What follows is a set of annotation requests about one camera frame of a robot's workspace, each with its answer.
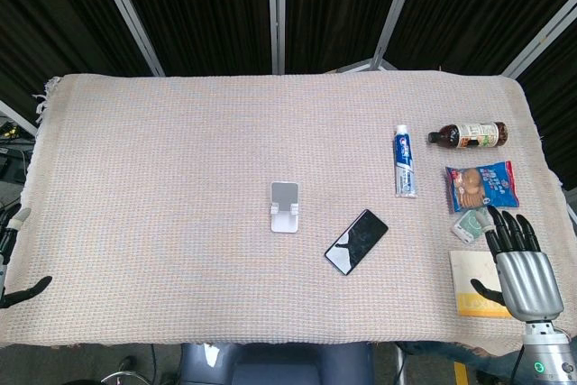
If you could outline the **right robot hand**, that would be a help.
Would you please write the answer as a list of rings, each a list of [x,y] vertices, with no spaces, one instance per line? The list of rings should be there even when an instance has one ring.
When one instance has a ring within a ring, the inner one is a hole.
[[[487,219],[477,214],[496,266],[500,289],[479,280],[471,284],[482,297],[505,307],[521,322],[552,321],[563,312],[563,300],[548,256],[535,230],[521,214],[488,206]]]

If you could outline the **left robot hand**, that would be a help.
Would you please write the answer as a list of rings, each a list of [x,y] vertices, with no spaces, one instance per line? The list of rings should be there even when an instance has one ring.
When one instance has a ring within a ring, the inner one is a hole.
[[[7,309],[40,295],[52,282],[52,276],[45,276],[34,286],[13,293],[6,293],[5,279],[18,232],[31,214],[30,208],[20,204],[10,206],[0,213],[0,309]]]

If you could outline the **black smartphone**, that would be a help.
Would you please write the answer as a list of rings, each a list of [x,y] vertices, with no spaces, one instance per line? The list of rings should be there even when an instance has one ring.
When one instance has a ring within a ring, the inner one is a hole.
[[[381,219],[365,209],[325,251],[325,258],[348,276],[388,230]]]

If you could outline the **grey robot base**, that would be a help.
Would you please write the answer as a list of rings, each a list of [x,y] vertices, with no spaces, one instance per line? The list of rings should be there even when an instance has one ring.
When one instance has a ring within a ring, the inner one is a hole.
[[[178,385],[374,385],[372,346],[183,344]]]

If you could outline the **white phone stand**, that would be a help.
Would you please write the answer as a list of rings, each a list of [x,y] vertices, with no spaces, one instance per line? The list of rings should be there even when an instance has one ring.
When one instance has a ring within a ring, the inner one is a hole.
[[[278,234],[298,231],[298,183],[272,182],[270,185],[270,229]]]

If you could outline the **small green white packet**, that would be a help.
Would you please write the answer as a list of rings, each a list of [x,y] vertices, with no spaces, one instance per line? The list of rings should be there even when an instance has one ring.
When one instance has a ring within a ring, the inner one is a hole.
[[[486,208],[471,209],[461,214],[452,227],[453,234],[465,244],[475,243],[484,236],[482,226],[477,220],[477,214],[489,219],[490,215]]]

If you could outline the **blue cookie packet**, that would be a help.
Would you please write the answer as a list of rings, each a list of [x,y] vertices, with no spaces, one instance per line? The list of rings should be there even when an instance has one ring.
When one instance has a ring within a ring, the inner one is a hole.
[[[446,167],[445,173],[455,213],[485,206],[519,207],[510,160],[465,169]]]

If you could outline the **dark sauce bottle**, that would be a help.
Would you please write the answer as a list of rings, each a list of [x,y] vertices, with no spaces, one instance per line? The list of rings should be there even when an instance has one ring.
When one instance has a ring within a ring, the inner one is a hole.
[[[448,149],[493,148],[508,140],[508,127],[502,122],[448,124],[427,136],[428,142]]]

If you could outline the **blue white toothpaste tube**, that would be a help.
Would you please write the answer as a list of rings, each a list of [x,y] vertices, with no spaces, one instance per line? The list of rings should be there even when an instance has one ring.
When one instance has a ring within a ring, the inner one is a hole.
[[[394,136],[396,196],[417,196],[413,155],[408,127],[399,124]]]

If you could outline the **beige woven tablecloth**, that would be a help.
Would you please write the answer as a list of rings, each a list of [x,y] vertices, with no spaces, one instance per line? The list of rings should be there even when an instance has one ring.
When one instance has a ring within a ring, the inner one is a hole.
[[[21,195],[31,214],[0,311],[10,344],[432,340],[515,351],[512,318],[458,315],[445,168],[510,160],[519,212],[577,336],[577,238],[517,81],[435,71],[301,76],[54,78]],[[502,122],[499,147],[428,142],[448,124]],[[417,196],[397,197],[408,127]],[[298,183],[295,234],[270,229],[270,185]],[[344,276],[325,251],[369,209],[388,227]]]

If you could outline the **black folding screen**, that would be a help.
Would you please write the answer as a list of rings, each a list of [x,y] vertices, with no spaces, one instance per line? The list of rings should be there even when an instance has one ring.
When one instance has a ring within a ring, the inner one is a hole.
[[[577,195],[577,0],[0,0],[0,113],[35,121],[69,73],[436,69],[519,82]]]

